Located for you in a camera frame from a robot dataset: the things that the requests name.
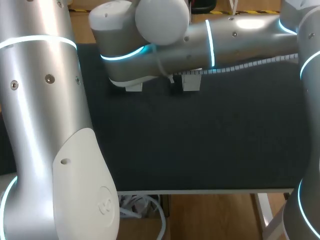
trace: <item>table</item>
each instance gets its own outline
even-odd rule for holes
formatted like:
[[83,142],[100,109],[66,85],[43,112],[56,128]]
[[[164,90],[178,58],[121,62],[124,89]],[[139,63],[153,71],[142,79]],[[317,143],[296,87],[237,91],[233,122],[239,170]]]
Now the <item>table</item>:
[[[159,78],[129,93],[108,81],[95,44],[80,44],[78,54],[93,127],[120,192],[274,192],[303,177],[310,137],[297,65],[204,76],[200,92]],[[1,116],[0,175],[15,171]]]

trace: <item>metal frame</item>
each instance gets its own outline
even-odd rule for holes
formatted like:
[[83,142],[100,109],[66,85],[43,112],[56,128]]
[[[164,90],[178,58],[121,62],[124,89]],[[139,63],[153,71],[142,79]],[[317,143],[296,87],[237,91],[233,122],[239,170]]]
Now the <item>metal frame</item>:
[[238,0],[230,0],[230,7],[232,9],[232,15],[235,15],[238,7]]
[[267,193],[254,195],[258,208],[263,240],[277,240],[284,233],[283,212],[285,204],[273,217]]

